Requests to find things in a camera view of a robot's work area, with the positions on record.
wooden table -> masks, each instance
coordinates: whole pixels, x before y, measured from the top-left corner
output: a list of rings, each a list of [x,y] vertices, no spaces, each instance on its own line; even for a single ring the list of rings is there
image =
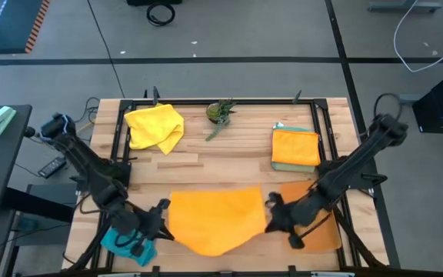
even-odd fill
[[[328,98],[329,113],[339,155],[347,155],[358,146],[357,134],[346,98]],[[109,158],[118,117],[119,99],[102,99],[91,147],[103,158]],[[205,117],[205,106],[179,105],[175,109],[185,119],[185,135],[169,155],[163,155],[155,146],[131,151],[132,176],[129,201],[143,209],[156,205],[160,198],[169,198],[171,190],[243,187],[262,184],[264,196],[278,191],[282,182],[317,178],[315,174],[276,172],[271,168],[271,127],[276,122],[313,129],[310,108],[303,105],[238,105],[231,115],[230,127],[210,142],[205,137],[213,124]],[[319,113],[321,130],[324,119]],[[125,141],[122,130],[118,153]],[[323,135],[328,159],[327,138]],[[383,263],[388,263],[385,246],[372,198],[357,191],[349,191],[348,200],[355,231]],[[95,209],[91,199],[85,210]],[[66,257],[76,260],[88,246],[97,229],[98,214],[83,215],[79,211],[70,232]],[[351,265],[348,240],[342,233],[347,263]],[[321,253],[294,252],[288,247],[288,234],[273,232],[257,235],[249,242],[219,257],[196,255],[187,247],[165,240],[156,241],[158,256],[150,265],[141,268],[132,259],[115,257],[114,272],[150,272],[160,265],[162,272],[216,272],[216,271],[286,271],[288,265],[297,270],[337,270],[335,251]],[[101,264],[105,264],[102,250]],[[70,264],[66,261],[63,268]]]

teal cloth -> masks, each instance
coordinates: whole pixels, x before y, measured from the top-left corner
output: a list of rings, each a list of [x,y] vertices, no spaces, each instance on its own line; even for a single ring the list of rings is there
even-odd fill
[[[132,238],[133,235],[134,235],[134,231],[128,235],[122,235],[119,238],[118,243],[127,242],[130,238]],[[115,238],[118,236],[118,233],[114,228],[110,228],[100,243],[102,244],[102,246],[104,246],[110,252],[112,252],[118,256],[121,256],[121,257],[134,259],[140,266],[145,266],[145,265],[148,265],[148,263],[154,257],[156,257],[157,251],[155,249],[155,245],[153,244],[153,241],[151,241],[149,239],[145,239],[143,241],[143,247],[144,247],[143,253],[139,257],[133,256],[131,254],[132,246],[135,245],[136,243],[138,243],[138,240],[141,238],[142,235],[143,234],[138,232],[138,234],[136,235],[135,241],[129,243],[128,245],[126,245],[124,247],[117,247],[117,246],[115,246]]]
[[[274,130],[276,130],[276,129],[286,130],[286,131],[294,131],[294,132],[310,132],[306,128],[281,126],[278,123],[274,127]],[[309,172],[309,173],[312,173],[315,170],[314,166],[292,165],[292,164],[287,164],[287,163],[283,163],[283,162],[271,162],[271,166],[274,170],[288,171],[288,172]]]

orange cloth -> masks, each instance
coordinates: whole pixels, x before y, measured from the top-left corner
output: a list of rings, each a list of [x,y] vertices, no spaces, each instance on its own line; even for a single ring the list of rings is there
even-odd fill
[[[206,256],[218,256],[263,233],[261,188],[217,192],[173,192],[168,229],[175,241]]]
[[[306,195],[308,192],[308,188],[310,188],[313,182],[314,181],[291,182],[281,184],[280,193],[285,203],[298,200],[303,195]],[[327,214],[328,212],[321,210],[317,214],[317,217],[315,218],[313,223],[310,224],[310,226],[297,226],[295,227],[295,231],[299,235],[303,234],[309,228],[312,228],[312,226],[319,223]],[[338,227],[336,225],[335,216],[331,213],[331,216],[329,216],[328,220],[317,227],[316,230],[304,237],[304,243],[305,248],[292,250],[305,252],[324,252],[340,248],[341,238],[338,232]]]
[[[321,164],[318,151],[318,134],[276,129],[273,131],[272,162],[293,165]]]

small plant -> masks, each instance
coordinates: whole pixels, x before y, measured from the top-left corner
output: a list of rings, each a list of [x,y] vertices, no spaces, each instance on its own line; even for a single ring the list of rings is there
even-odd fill
[[[215,130],[211,133],[206,141],[212,140],[226,125],[230,124],[230,114],[234,113],[230,109],[235,106],[235,102],[230,99],[222,99],[218,103],[210,104],[206,108],[206,115],[209,121],[216,124]]]

white cable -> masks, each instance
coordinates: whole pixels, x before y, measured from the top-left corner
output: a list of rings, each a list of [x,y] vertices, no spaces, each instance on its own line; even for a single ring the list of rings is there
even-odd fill
[[[403,62],[403,64],[406,66],[406,68],[407,68],[410,72],[413,72],[413,73],[415,73],[415,72],[420,72],[421,70],[424,70],[424,69],[430,68],[430,67],[432,67],[432,66],[434,66],[434,65],[437,65],[439,62],[442,62],[442,61],[443,61],[443,57],[442,57],[442,58],[440,58],[438,61],[432,63],[431,65],[427,65],[427,66],[425,66],[425,67],[423,67],[423,68],[419,68],[419,69],[415,69],[415,70],[413,70],[413,69],[411,69],[411,68],[408,66],[408,64],[405,62],[405,60],[403,59],[403,57],[401,57],[401,55],[399,55],[398,47],[396,46],[396,36],[398,35],[399,26],[401,26],[401,23],[405,20],[406,16],[408,16],[409,12],[411,12],[411,10],[413,9],[413,7],[415,7],[416,2],[418,2],[418,0],[416,0],[415,3],[413,3],[413,5],[410,7],[410,9],[406,12],[405,16],[403,16],[403,18],[401,18],[401,21],[399,21],[399,23],[398,23],[398,27],[396,27],[396,31],[394,32],[394,40],[393,40],[393,43],[394,43],[394,51],[396,52],[396,55],[401,59],[401,61]]]

